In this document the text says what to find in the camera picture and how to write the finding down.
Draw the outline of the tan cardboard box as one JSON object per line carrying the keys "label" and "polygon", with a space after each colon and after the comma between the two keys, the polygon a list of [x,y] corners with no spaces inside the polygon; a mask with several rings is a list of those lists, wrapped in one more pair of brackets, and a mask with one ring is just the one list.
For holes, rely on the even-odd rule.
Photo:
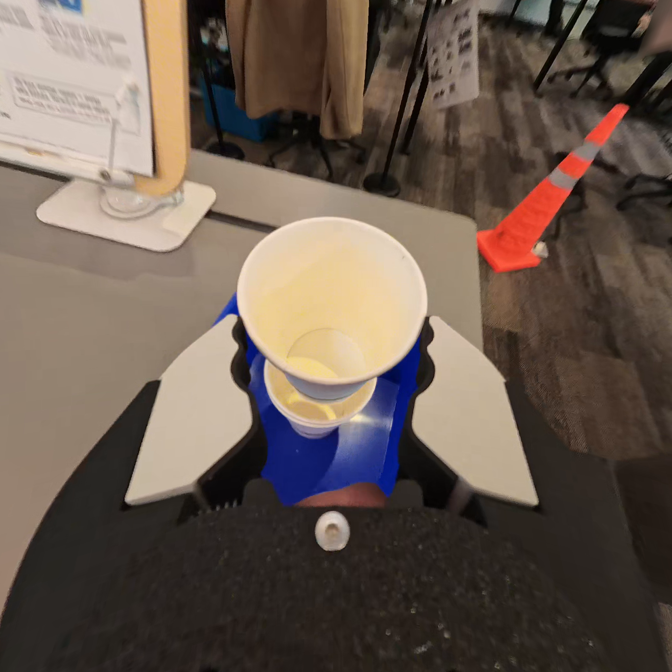
{"label": "tan cardboard box", "polygon": [[299,112],[325,139],[363,127],[369,1],[226,1],[236,105]]}

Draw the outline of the black office chair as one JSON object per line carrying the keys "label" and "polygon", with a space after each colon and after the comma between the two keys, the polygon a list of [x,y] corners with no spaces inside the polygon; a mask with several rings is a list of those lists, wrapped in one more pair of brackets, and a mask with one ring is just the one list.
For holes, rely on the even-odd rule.
{"label": "black office chair", "polygon": [[570,93],[574,99],[591,79],[599,81],[597,91],[605,98],[614,94],[609,83],[606,67],[609,62],[624,54],[633,54],[640,48],[649,27],[656,1],[601,1],[581,33],[586,45],[585,56],[594,52],[596,59],[588,66],[560,71],[566,81],[576,75],[584,78]]}

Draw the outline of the orange traffic cone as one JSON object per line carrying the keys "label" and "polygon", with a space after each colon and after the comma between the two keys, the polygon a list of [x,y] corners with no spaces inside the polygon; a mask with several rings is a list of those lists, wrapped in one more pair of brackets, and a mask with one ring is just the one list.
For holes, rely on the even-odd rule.
{"label": "orange traffic cone", "polygon": [[493,271],[508,273],[539,266],[542,257],[535,247],[544,231],[629,109],[627,104],[613,106],[583,143],[567,154],[495,228],[477,233],[478,251]]}

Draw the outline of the instruction sheet on stand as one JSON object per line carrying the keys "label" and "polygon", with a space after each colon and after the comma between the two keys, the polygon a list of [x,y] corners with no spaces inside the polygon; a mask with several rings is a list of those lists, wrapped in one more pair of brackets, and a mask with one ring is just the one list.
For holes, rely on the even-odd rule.
{"label": "instruction sheet on stand", "polygon": [[[1,133],[1,160],[42,172],[56,173],[69,182],[41,204],[38,219],[52,226],[157,253],[178,249],[215,202],[210,186],[184,181],[164,197],[150,197],[135,188],[141,175],[122,167],[122,140],[140,140],[142,100],[136,81],[127,79],[110,97],[76,87],[62,89],[46,80],[12,73],[9,82],[19,112],[50,116],[68,113],[63,121],[81,134],[92,112],[103,142],[101,156],[75,153],[51,142]],[[154,149],[153,174],[155,174]]]}

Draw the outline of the printed poster sign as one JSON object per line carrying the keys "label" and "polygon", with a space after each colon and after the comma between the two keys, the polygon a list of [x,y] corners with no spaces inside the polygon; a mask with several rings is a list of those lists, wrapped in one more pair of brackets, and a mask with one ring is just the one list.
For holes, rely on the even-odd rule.
{"label": "printed poster sign", "polygon": [[478,1],[453,1],[427,26],[428,89],[433,105],[447,110],[480,94]]}

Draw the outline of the person's right hand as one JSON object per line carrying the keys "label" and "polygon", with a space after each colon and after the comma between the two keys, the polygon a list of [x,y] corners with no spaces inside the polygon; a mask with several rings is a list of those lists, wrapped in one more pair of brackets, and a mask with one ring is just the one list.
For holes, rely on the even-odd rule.
{"label": "person's right hand", "polygon": [[384,508],[387,496],[374,483],[355,483],[346,487],[320,492],[295,504],[301,508]]}

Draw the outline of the blue plastic bin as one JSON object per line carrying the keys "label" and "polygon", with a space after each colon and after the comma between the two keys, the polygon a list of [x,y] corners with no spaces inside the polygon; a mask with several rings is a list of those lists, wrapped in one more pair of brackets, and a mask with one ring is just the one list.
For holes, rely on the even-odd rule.
{"label": "blue plastic bin", "polygon": [[356,483],[373,483],[385,495],[394,488],[399,442],[408,406],[417,389],[421,341],[376,383],[365,408],[330,434],[309,439],[294,431],[273,406],[264,383],[264,357],[247,340],[248,389],[256,401],[267,439],[261,472],[284,505]]}

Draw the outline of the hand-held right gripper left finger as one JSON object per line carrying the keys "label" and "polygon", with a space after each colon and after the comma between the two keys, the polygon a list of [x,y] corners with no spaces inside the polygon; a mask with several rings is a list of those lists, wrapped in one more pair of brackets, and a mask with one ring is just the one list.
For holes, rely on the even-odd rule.
{"label": "hand-held right gripper left finger", "polygon": [[125,504],[180,496],[207,509],[242,504],[267,460],[249,383],[245,328],[238,316],[226,316],[161,376]]}

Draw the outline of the blue crate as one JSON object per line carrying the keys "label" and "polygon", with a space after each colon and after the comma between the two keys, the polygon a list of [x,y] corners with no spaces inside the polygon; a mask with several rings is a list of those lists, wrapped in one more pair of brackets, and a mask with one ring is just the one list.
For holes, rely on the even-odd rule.
{"label": "blue crate", "polygon": [[259,118],[248,117],[236,103],[236,90],[232,77],[213,75],[212,94],[223,132],[253,142],[262,142],[279,122],[278,112],[268,113]]}

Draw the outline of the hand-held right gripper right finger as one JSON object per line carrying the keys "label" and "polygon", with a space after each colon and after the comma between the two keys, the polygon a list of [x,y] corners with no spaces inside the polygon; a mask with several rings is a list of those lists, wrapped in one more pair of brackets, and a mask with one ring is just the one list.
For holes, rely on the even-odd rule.
{"label": "hand-held right gripper right finger", "polygon": [[474,496],[534,509],[539,497],[504,377],[438,316],[420,340],[416,391],[399,441],[399,480],[425,507],[462,513]]}

